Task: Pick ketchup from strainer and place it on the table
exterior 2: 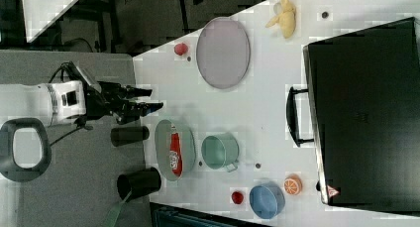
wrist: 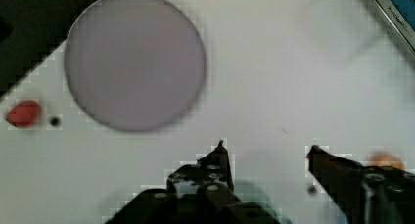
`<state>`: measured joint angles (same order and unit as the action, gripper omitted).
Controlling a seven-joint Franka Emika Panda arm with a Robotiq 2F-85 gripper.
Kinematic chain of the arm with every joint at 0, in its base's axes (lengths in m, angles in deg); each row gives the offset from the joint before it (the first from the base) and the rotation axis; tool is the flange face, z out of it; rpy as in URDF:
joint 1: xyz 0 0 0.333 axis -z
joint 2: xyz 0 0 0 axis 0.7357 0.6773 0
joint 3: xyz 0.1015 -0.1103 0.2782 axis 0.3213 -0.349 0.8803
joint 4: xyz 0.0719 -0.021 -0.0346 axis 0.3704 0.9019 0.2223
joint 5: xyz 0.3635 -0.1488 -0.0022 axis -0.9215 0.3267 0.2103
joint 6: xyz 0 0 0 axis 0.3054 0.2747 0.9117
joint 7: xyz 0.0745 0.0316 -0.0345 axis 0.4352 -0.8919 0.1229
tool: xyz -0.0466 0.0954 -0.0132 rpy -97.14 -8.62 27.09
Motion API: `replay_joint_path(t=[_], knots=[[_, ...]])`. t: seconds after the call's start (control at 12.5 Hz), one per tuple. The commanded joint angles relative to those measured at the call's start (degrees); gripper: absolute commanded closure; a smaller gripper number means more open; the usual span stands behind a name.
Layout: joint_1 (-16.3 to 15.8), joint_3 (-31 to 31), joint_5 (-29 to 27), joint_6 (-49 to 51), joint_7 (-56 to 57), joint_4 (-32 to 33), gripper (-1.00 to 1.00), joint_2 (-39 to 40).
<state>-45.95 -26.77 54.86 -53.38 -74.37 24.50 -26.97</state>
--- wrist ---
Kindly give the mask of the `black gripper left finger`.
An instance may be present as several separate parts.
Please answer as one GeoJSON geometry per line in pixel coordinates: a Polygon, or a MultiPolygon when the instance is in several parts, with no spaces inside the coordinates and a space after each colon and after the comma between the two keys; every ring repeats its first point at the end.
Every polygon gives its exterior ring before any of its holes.
{"type": "Polygon", "coordinates": [[[219,140],[214,150],[195,164],[182,165],[171,173],[167,178],[167,189],[181,198],[196,194],[200,187],[211,183],[234,190],[229,155],[223,140],[219,140]]]}

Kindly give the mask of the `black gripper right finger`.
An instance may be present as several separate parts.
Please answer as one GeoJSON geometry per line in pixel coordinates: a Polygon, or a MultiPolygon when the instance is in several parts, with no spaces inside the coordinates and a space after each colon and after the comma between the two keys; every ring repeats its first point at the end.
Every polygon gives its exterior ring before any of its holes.
{"type": "Polygon", "coordinates": [[[308,170],[348,224],[415,224],[415,180],[391,166],[364,166],[311,147],[308,170]]]}

